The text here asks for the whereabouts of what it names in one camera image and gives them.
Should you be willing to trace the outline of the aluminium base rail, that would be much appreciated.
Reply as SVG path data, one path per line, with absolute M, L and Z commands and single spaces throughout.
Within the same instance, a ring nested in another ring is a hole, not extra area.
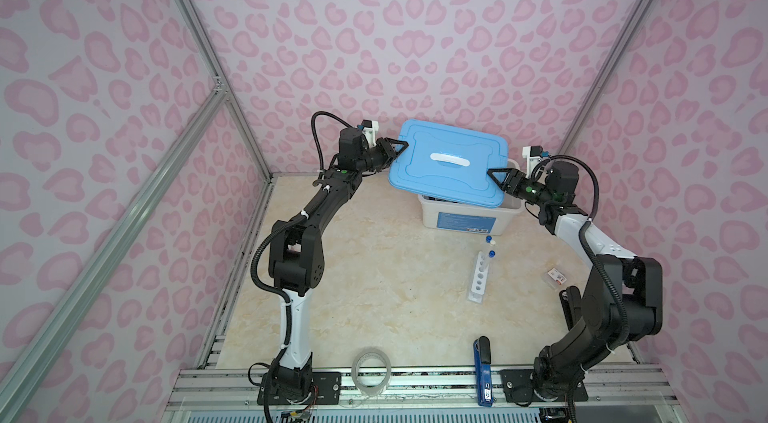
M 567 403 L 529 397 L 511 380 L 513 367 L 492 370 L 494 402 L 477 402 L 471 366 L 395 367 L 387 388 L 363 394 L 348 368 L 335 368 L 308 413 L 271 404 L 276 422 L 566 422 Z M 260 369 L 184 370 L 165 422 L 261 422 Z M 574 395 L 580 422 L 684 422 L 680 400 L 657 365 L 609 363 L 588 372 Z

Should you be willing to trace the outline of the white test tube rack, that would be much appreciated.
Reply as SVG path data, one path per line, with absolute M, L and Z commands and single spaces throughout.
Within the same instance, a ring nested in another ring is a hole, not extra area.
M 467 299 L 482 304 L 486 292 L 491 257 L 483 251 L 476 255 L 472 276 L 469 282 Z

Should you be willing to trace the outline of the clear tape roll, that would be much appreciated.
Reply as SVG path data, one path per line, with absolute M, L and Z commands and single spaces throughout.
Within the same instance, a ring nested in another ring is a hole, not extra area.
M 375 397 L 389 387 L 393 367 L 389 356 L 379 348 L 363 348 L 351 366 L 355 388 L 366 397 Z

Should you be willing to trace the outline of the blue black stapler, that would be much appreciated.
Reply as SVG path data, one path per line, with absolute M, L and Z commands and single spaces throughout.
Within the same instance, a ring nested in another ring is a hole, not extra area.
M 477 403 L 481 407 L 492 407 L 494 403 L 492 383 L 492 352 L 490 340 L 480 336 L 473 343 L 475 385 Z

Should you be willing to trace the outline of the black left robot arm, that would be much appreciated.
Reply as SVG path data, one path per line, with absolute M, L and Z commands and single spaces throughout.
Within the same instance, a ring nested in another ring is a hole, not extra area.
M 319 141 L 317 120 L 321 117 L 342 125 L 338 151 L 329 163 L 325 162 Z M 297 214 L 273 224 L 250 263 L 254 285 L 280 298 L 280 348 L 265 366 L 259 383 L 266 416 L 270 415 L 270 405 L 277 398 L 308 406 L 316 401 L 310 306 L 313 292 L 325 272 L 323 234 L 363 180 L 390 168 L 409 147 L 403 140 L 378 137 L 372 120 L 352 125 L 325 110 L 312 114 L 310 131 L 320 163 L 318 177 L 313 182 L 317 192 Z

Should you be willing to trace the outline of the white plastic storage box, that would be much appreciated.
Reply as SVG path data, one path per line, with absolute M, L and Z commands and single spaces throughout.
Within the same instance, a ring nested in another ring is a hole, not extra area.
M 419 195 L 422 220 L 427 228 L 498 236 L 523 212 L 520 200 L 506 194 L 495 208 L 456 203 Z

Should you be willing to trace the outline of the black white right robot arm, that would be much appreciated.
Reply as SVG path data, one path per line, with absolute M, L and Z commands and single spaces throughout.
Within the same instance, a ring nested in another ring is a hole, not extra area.
M 539 224 L 590 268 L 584 288 L 561 292 L 567 333 L 539 352 L 527 382 L 508 389 L 510 401 L 519 406 L 563 401 L 573 413 L 578 387 L 593 367 L 619 347 L 660 332 L 662 266 L 596 226 L 599 181 L 584 161 L 551 155 L 529 172 L 507 167 L 487 174 L 504 193 L 536 206 Z

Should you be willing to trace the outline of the blue plastic box lid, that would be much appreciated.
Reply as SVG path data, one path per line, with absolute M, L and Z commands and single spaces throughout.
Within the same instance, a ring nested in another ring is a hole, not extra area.
M 508 143 L 489 133 L 410 119 L 399 139 L 408 143 L 389 169 L 390 184 L 441 200 L 496 208 L 504 193 L 488 176 L 505 168 Z

